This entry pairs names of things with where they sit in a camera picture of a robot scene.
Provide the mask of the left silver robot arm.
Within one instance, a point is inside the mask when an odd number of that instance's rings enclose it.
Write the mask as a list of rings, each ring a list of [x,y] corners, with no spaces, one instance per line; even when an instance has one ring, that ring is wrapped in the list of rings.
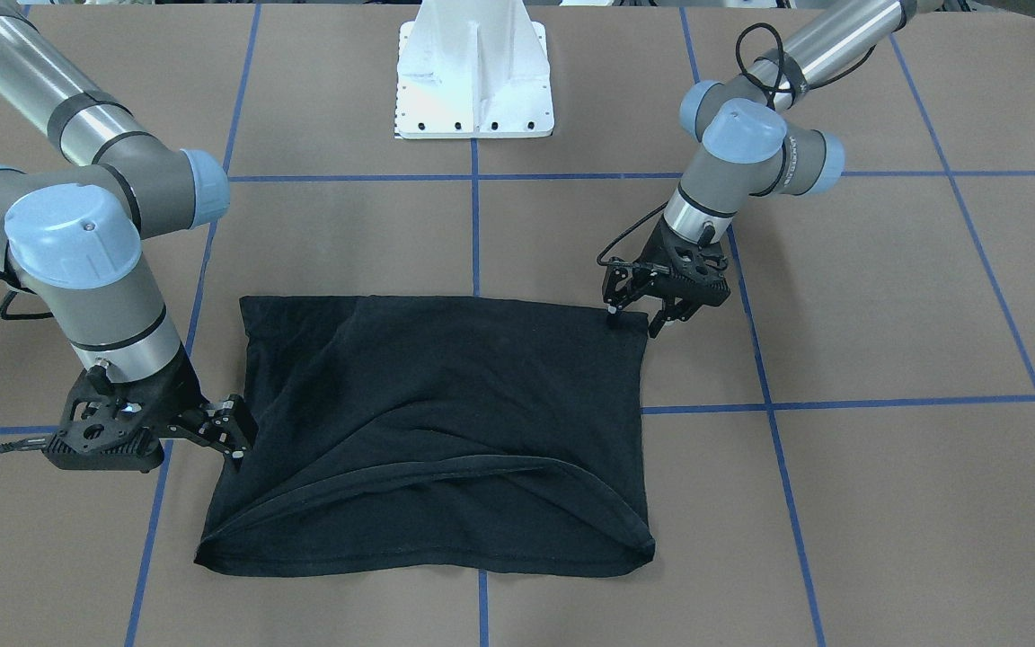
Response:
[[[608,249],[603,300],[615,321],[637,300],[656,298],[660,307],[648,333],[686,321],[704,306],[730,298],[723,242],[734,217],[751,197],[818,195],[834,187],[845,171],[838,136],[803,129],[783,113],[806,94],[859,68],[876,45],[937,1],[835,1],[801,29],[783,36],[769,23],[751,31],[771,34],[774,45],[748,63],[739,50],[739,73],[727,82],[705,79],[679,106],[679,124],[694,137],[693,160],[672,197],[653,209],[656,225],[632,261]]]

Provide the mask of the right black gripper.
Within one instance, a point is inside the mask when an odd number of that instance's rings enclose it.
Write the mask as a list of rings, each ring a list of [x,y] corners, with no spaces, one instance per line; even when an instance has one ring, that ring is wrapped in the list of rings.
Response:
[[[245,398],[228,394],[209,403],[188,353],[178,350],[159,372],[126,384],[111,381],[102,366],[79,374],[41,454],[63,470],[147,474],[164,461],[162,439],[188,439],[241,466],[256,434]]]

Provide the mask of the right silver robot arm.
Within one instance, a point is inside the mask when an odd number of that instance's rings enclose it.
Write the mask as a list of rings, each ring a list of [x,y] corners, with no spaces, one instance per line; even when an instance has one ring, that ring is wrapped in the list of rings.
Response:
[[[0,280],[45,302],[83,365],[57,429],[0,455],[38,450],[63,470],[146,474],[164,461],[162,439],[188,439],[239,466],[252,413],[239,394],[202,394],[143,249],[225,215],[221,164],[146,131],[13,1],[0,1],[0,97],[69,161],[49,173],[0,164]]]

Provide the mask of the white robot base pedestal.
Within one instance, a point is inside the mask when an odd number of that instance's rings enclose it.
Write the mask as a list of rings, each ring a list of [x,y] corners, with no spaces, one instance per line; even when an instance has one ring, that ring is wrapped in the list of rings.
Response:
[[[541,138],[554,127],[546,29],[522,1],[423,1],[400,26],[397,137]]]

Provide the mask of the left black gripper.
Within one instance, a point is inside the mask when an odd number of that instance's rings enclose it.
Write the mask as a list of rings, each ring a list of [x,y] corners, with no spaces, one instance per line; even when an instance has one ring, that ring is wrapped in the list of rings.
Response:
[[[664,220],[658,222],[635,261],[604,259],[601,296],[607,303],[608,326],[619,326],[622,313],[642,297],[661,300],[650,319],[649,336],[687,321],[701,306],[722,306],[731,290],[724,276],[730,266],[719,243],[701,245],[675,234]]]

